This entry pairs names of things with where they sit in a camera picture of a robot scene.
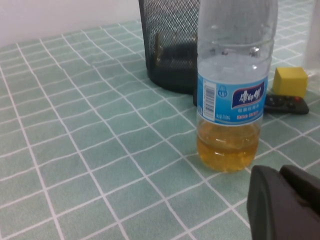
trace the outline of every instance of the blue label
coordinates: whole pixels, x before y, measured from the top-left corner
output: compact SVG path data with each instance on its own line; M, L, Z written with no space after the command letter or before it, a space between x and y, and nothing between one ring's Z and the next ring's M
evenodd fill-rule
M246 84L221 84L198 74L197 110L209 122L237 126L264 113L268 77Z

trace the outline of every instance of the black mesh wastebasket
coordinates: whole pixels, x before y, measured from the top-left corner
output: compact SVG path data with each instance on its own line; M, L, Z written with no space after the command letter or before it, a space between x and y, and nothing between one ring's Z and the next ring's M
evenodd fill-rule
M139 0L148 76L192 94L197 84L199 0Z

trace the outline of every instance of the yellow block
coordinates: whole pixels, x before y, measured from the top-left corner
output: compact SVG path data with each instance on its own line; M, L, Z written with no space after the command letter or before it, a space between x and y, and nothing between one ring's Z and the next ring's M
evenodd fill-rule
M272 90L277 95L304 98L307 91L308 75L302 67L277 67Z

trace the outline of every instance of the green checkered tablecloth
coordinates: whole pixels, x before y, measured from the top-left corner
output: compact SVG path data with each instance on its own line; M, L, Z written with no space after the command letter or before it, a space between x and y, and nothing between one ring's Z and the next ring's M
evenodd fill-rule
M299 66L311 0L280 0L270 79ZM320 177L320 96L263 120L252 165ZM147 77L140 21L0 49L0 240L247 240L251 167L197 156L192 97Z

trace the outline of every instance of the plastic bag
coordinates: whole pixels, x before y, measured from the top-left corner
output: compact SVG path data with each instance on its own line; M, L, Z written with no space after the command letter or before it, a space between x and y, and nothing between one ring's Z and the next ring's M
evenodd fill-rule
M314 0L303 67L308 74L308 89L320 94L320 0Z

